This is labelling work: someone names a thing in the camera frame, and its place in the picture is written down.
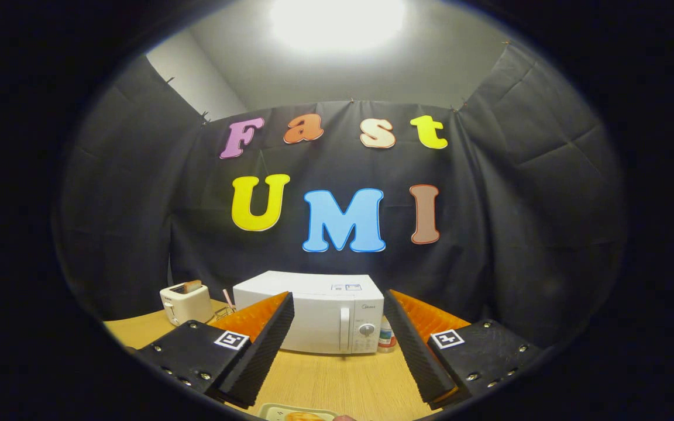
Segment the ceiling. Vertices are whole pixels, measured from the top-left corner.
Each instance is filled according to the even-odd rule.
[[[401,31],[359,53],[297,51],[273,34],[274,0],[240,0],[191,27],[248,110],[371,99],[460,107],[508,40],[492,19],[439,1],[404,0]],[[361,16],[366,26],[371,16]],[[304,36],[318,22],[295,19]]]

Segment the foam letter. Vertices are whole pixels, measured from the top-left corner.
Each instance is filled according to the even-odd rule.
[[[436,230],[436,196],[438,188],[430,184],[418,184],[410,187],[410,194],[415,198],[415,233],[412,242],[430,244],[438,241],[441,233]]]
[[[388,120],[366,118],[360,124],[360,129],[363,130],[360,141],[367,147],[380,147],[381,149],[393,147],[397,139],[391,134],[392,128]]]
[[[442,129],[443,123],[434,122],[430,115],[421,115],[410,120],[410,124],[418,127],[420,142],[431,149],[444,149],[449,144],[446,139],[436,137],[436,129]]]
[[[246,120],[245,122],[233,123],[231,125],[231,135],[228,136],[228,143],[225,144],[225,151],[220,154],[221,159],[240,157],[243,154],[241,149],[241,142],[244,146],[251,142],[254,137],[254,128],[260,129],[264,126],[264,118],[255,118],[253,120]]]
[[[246,231],[264,231],[275,226],[283,210],[283,190],[289,181],[290,176],[284,174],[273,174],[265,178],[264,183],[270,185],[267,211],[264,215],[254,216],[251,214],[251,195],[254,186],[259,184],[259,178],[239,177],[233,180],[233,223]]]
[[[327,190],[307,192],[303,199],[311,207],[308,222],[308,240],[303,243],[305,251],[327,251],[329,243],[324,241],[324,230],[337,250],[342,250],[348,242],[348,236],[355,227],[355,239],[350,243],[353,251],[382,251],[386,243],[379,233],[379,202],[383,192],[379,189],[360,189],[355,192],[342,213],[337,201]]]
[[[288,123],[288,131],[283,137],[286,143],[298,143],[302,140],[315,140],[324,134],[321,130],[321,117],[319,114],[304,114],[294,118]]]

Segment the microwave door handle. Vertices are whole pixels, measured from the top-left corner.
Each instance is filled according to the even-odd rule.
[[[350,343],[350,309],[343,307],[339,312],[339,349],[340,352],[348,351]]]

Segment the pink straw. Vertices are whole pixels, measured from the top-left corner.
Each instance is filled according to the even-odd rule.
[[[231,307],[231,309],[235,312],[236,307],[233,305],[233,302],[231,301],[230,296],[228,296],[228,292],[226,290],[222,290],[222,294],[225,295],[225,301],[228,301],[228,306]]]

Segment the microwave knob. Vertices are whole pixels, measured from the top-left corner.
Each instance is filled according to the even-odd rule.
[[[365,325],[361,325],[361,327],[358,328],[358,332],[364,336],[371,336],[371,334],[374,333],[374,330],[376,330],[376,327],[371,325],[371,323],[366,323]]]

